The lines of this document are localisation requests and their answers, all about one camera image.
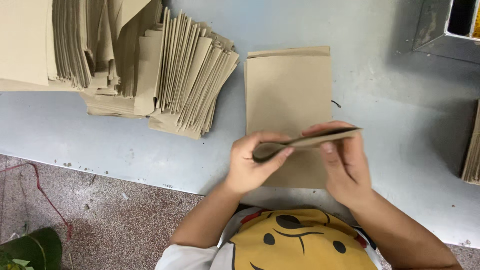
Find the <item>red wire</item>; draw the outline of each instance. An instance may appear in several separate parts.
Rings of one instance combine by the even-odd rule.
[[[53,207],[53,209],[57,212],[57,214],[61,217],[61,219],[63,220],[63,223],[65,224],[65,226],[67,226],[67,242],[70,241],[70,238],[72,237],[72,229],[73,229],[73,226],[71,224],[68,224],[68,222],[63,218],[63,216],[60,214],[60,212],[57,210],[57,208],[53,205],[53,203],[50,201],[50,199],[48,198],[47,194],[45,194],[45,192],[43,191],[42,187],[40,186],[40,177],[38,176],[38,169],[36,168],[36,165],[33,164],[33,163],[24,163],[24,164],[20,164],[20,165],[17,165],[17,166],[13,166],[13,167],[9,167],[9,168],[6,168],[0,172],[6,172],[6,171],[9,171],[9,170],[12,170],[12,169],[15,169],[15,168],[18,168],[18,167],[21,167],[21,166],[24,166],[24,165],[32,165],[33,168],[35,169],[35,176],[36,176],[36,187],[38,188],[38,190],[40,190],[40,192],[43,194],[43,196],[47,199],[48,203]]]

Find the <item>stack of paper bags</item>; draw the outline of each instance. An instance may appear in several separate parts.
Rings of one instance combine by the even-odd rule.
[[[103,35],[107,40],[102,50],[105,53],[97,63],[105,67],[105,77],[102,77],[105,78],[102,80],[104,84],[95,85],[80,93],[87,105],[88,114],[145,117],[133,112],[139,75],[138,41],[139,36],[149,27],[158,30],[162,37],[162,24],[159,24],[162,8],[160,0],[124,0],[120,5],[117,1],[109,2],[108,12],[105,14],[108,19],[102,21],[105,24],[102,29],[107,32]],[[111,20],[110,13],[118,14],[117,19]]]
[[[106,1],[27,0],[3,5],[0,89],[81,91],[91,87],[97,78],[99,26]]]
[[[477,101],[477,115],[463,167],[462,180],[471,184],[480,184],[480,99]]]
[[[277,131],[292,138],[331,120],[330,47],[249,52],[244,63],[246,134]],[[317,151],[297,150],[265,186],[324,188]]]
[[[239,62],[233,41],[161,0],[14,1],[0,34],[1,91],[77,91],[88,114],[195,139]]]
[[[182,12],[171,18],[165,8],[162,27],[147,30],[139,43],[134,113],[150,115],[152,129],[199,139],[210,130],[218,93],[239,63],[233,41]]]

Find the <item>person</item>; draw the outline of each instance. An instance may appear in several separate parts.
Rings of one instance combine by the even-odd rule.
[[[302,134],[352,126],[334,121]],[[326,168],[327,191],[349,208],[361,228],[318,209],[250,208],[233,215],[242,197],[294,151],[285,148],[259,164],[252,160],[254,148],[288,139],[255,132],[235,141],[226,179],[185,216],[156,270],[382,269],[375,245],[393,269],[462,269],[444,243],[372,189],[360,133],[315,150]]]

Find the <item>gray table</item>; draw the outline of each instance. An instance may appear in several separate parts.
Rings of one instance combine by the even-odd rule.
[[[480,186],[456,176],[480,66],[411,52],[421,1],[177,0],[169,7],[233,39],[242,60],[248,51],[331,46],[333,97],[342,105],[332,106],[333,116],[365,129],[375,190],[444,242],[480,247]],[[0,95],[2,154],[202,195],[226,175],[230,145],[245,132],[242,65],[199,141],[150,130],[147,119],[88,116],[75,93]],[[351,220],[323,190],[262,187],[243,202],[319,207]]]

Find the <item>cartoon eye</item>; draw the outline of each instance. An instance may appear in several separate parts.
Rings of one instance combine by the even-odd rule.
[[[299,229],[304,228],[302,224],[300,224],[300,220],[298,220],[294,216],[290,215],[280,215],[275,217],[277,224],[285,229]]]
[[[264,243],[267,245],[274,245],[275,244],[275,238],[271,233],[266,233],[264,235]]]
[[[340,241],[333,241],[333,247],[342,254],[347,251],[345,245]]]

